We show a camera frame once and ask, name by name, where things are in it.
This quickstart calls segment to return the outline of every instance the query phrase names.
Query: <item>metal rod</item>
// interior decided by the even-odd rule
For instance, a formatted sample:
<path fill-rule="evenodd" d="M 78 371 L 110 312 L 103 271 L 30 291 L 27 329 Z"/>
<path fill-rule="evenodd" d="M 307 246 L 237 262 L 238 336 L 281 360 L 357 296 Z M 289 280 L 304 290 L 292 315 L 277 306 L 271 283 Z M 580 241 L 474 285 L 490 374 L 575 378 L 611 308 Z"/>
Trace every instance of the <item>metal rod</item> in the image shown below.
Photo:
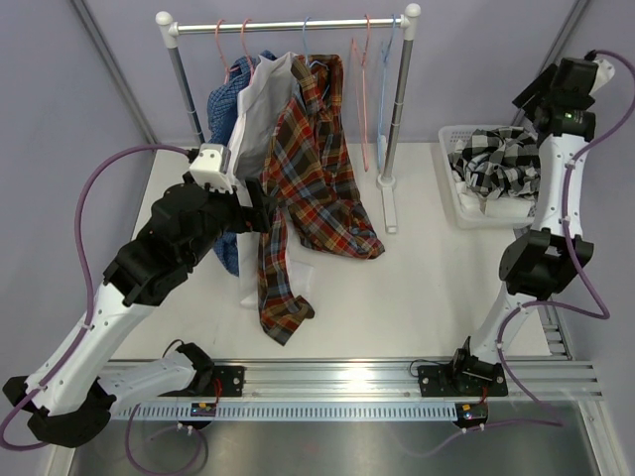
<path fill-rule="evenodd" d="M 123 72 L 121 72 L 121 68 L 115 59 L 114 54 L 108 47 L 106 43 L 105 37 L 97 22 L 92 14 L 90 8 L 86 5 L 84 0 L 70 0 L 70 5 L 72 6 L 75 14 L 79 18 L 83 28 L 86 30 L 92 43 L 97 49 L 97 53 L 104 66 L 108 70 L 112 81 L 115 84 L 117 92 L 121 96 L 130 116 L 132 117 L 133 122 L 137 126 L 139 133 L 143 136 L 144 140 L 148 144 L 158 144 L 157 136 L 152 130 L 152 126 L 148 121 L 148 118 L 141 109 L 137 98 L 135 97 L 130 85 L 126 81 Z"/>
<path fill-rule="evenodd" d="M 406 82 L 408 81 L 408 69 L 410 68 L 413 42 L 413 40 L 404 40 L 404 46 L 401 49 L 401 61 L 399 63 L 399 78 L 397 79 L 397 91 L 395 92 L 393 118 L 390 123 L 386 162 L 381 175 L 381 179 L 383 180 L 391 179 L 393 174 L 393 164 L 395 163 L 395 151 L 397 150 L 397 141 L 399 140 L 401 113 L 404 107 L 404 95 L 406 94 Z"/>
<path fill-rule="evenodd" d="M 406 28 L 408 21 L 403 15 L 397 18 L 397 26 Z M 245 26 L 245 32 L 293 32 L 301 31 L 305 22 L 267 22 L 267 23 L 248 23 Z M 307 30 L 342 30 L 351 28 L 366 28 L 365 19 L 356 20 L 309 20 L 307 22 Z M 370 20 L 371 28 L 392 28 L 392 18 L 375 18 Z M 240 23 L 223 23 L 218 27 L 218 33 L 240 33 L 242 24 Z M 176 35 L 196 35 L 201 33 L 215 33 L 216 25 L 180 25 L 174 24 L 171 27 L 171 34 Z"/>
<path fill-rule="evenodd" d="M 577 30 L 579 22 L 582 20 L 582 17 L 588 10 L 588 7 L 592 3 L 592 1 L 593 0 L 575 0 L 575 3 L 573 3 L 573 6 L 569 10 L 567 17 L 563 22 L 563 25 L 558 31 L 554 42 L 550 46 L 549 51 L 547 52 L 547 55 L 545 56 L 545 59 L 540 66 L 540 69 L 538 69 L 538 74 L 543 72 L 545 68 L 547 68 L 547 66 L 549 66 L 552 62 L 556 61 L 562 56 L 563 51 L 569 44 L 573 33 L 575 33 L 575 30 Z M 516 111 L 516 115 L 512 120 L 512 125 L 520 126 L 524 118 L 525 113 L 522 111 L 522 109 L 519 109 L 518 111 Z"/>
<path fill-rule="evenodd" d="M 196 114 L 196 106 L 194 106 L 194 101 L 191 98 L 190 85 L 188 84 L 186 71 L 183 68 L 183 62 L 181 61 L 179 48 L 170 48 L 168 49 L 168 53 L 170 54 L 170 60 L 172 60 L 172 67 L 175 69 L 175 74 L 177 76 L 177 82 L 179 83 L 181 95 L 183 96 L 183 101 L 186 104 L 186 112 L 188 113 L 188 117 L 190 118 L 191 129 L 198 139 L 198 144 L 203 144 L 205 142 L 205 138 L 202 135 L 200 122 L 198 121 L 198 114 Z"/>

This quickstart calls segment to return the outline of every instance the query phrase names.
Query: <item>shirt collar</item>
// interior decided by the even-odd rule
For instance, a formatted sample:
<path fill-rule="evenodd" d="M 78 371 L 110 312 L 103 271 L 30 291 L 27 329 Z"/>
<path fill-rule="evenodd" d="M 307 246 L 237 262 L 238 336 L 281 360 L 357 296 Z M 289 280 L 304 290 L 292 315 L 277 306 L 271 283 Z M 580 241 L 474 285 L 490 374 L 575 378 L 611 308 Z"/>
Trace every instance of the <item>shirt collar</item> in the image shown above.
<path fill-rule="evenodd" d="M 321 64 L 314 64 L 309 69 L 305 64 L 305 57 L 296 57 L 291 67 L 291 71 L 300 85 L 307 113 L 316 115 L 319 111 L 328 109 L 332 114 L 339 114 L 343 86 L 341 58 L 337 55 L 311 55 L 309 61 L 310 64 L 313 61 L 319 61 Z M 327 86 L 326 102 L 328 107 L 324 105 L 321 98 Z"/>
<path fill-rule="evenodd" d="M 269 50 L 265 50 L 260 54 L 261 57 L 266 58 L 267 60 L 275 60 L 276 57 Z M 254 68 L 260 62 L 260 58 L 251 57 L 251 63 Z M 249 61 L 247 61 L 247 57 L 240 57 L 237 59 L 234 64 L 231 66 L 229 73 L 229 80 L 234 79 L 235 77 L 242 76 L 243 74 L 248 74 L 251 77 L 251 70 L 249 69 Z"/>

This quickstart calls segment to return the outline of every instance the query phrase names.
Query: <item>plaid shirt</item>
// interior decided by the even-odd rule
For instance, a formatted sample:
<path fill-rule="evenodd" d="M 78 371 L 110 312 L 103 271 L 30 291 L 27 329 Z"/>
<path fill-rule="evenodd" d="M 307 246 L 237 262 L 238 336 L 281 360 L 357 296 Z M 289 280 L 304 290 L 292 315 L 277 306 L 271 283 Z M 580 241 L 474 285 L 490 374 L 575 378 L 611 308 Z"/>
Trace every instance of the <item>plaid shirt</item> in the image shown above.
<path fill-rule="evenodd" d="M 279 199 L 279 208 L 271 231 L 260 237 L 258 306 L 263 329 L 282 345 L 315 315 L 303 297 L 291 292 L 282 208 L 289 211 L 303 246 L 362 260 L 384 252 L 360 202 L 341 127 L 341 59 L 313 60 L 328 68 L 317 64 L 312 74 L 303 57 L 294 60 L 298 84 L 278 121 L 261 175 L 265 192 Z"/>

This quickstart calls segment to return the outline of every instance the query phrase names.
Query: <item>white basket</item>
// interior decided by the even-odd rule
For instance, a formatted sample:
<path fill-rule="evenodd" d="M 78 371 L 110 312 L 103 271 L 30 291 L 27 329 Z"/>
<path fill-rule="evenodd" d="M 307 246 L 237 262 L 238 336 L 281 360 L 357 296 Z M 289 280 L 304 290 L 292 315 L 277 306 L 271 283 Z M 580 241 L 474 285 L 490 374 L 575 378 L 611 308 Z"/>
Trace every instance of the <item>white basket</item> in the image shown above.
<path fill-rule="evenodd" d="M 460 206 L 447 154 L 454 151 L 458 140 L 467 142 L 476 129 L 492 130 L 499 127 L 506 126 L 445 126 L 439 130 L 439 142 L 441 143 L 441 152 L 444 159 L 445 176 L 447 177 L 449 193 L 452 197 L 452 205 L 456 214 L 456 224 L 459 228 L 523 228 L 531 225 L 534 221 L 531 216 L 491 218 L 480 212 L 478 214 L 468 212 Z"/>

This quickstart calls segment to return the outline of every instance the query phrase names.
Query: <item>white floor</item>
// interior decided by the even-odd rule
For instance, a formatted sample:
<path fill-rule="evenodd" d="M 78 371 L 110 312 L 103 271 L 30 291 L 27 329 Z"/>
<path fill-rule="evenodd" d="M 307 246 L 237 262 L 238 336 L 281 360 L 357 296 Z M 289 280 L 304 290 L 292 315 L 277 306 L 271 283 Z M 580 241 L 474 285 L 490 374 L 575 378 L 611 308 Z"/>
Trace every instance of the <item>white floor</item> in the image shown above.
<path fill-rule="evenodd" d="M 293 243 L 294 259 L 316 268 L 310 298 L 316 317 L 305 321 L 286 346 L 262 331 L 257 311 L 238 305 L 237 278 L 210 252 L 190 279 L 128 336 L 114 358 L 157 358 L 176 338 L 195 342 L 212 358 L 227 359 L 452 355 L 496 298 L 500 256 L 513 232 L 457 228 L 438 145 L 402 144 L 394 169 L 399 233 L 386 235 L 376 172 L 371 167 L 364 173 L 359 146 L 349 146 L 349 152 L 362 201 L 386 253 L 361 262 Z M 137 229 L 149 218 L 151 203 L 180 182 L 187 167 L 182 156 L 157 155 Z M 509 354 L 549 355 L 536 313 Z"/>

